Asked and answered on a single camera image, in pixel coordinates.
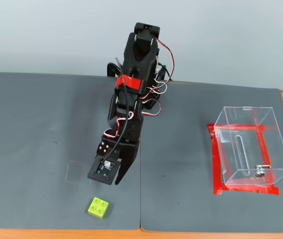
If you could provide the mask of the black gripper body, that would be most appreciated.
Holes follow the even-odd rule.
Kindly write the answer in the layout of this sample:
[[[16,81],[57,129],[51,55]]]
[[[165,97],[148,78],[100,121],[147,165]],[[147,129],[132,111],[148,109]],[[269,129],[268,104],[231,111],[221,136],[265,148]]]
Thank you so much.
[[[101,142],[97,147],[95,159],[135,159],[137,156],[139,142],[121,140],[116,145],[116,138],[101,137]]]

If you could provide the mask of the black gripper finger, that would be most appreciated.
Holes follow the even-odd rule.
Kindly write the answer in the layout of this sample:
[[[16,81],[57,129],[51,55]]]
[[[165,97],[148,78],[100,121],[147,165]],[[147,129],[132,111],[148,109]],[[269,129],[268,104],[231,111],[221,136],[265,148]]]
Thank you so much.
[[[120,151],[119,158],[121,159],[120,168],[115,181],[115,185],[118,185],[132,163],[134,162],[137,155],[137,148],[128,148]]]

